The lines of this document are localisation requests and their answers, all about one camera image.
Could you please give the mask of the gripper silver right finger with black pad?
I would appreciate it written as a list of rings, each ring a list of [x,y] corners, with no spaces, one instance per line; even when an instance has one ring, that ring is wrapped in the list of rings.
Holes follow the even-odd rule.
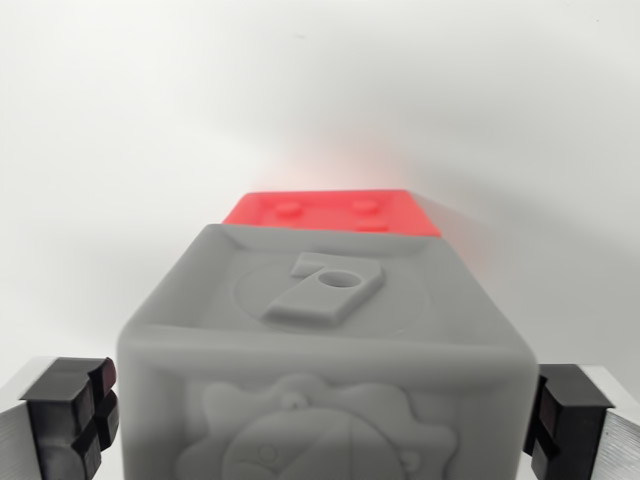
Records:
[[[603,366],[542,364],[523,447],[546,480],[638,480],[639,401]]]

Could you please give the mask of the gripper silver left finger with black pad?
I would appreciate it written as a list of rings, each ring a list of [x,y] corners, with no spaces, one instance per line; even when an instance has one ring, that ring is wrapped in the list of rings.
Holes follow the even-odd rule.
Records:
[[[92,479],[119,426],[112,359],[35,357],[1,387],[1,477]]]

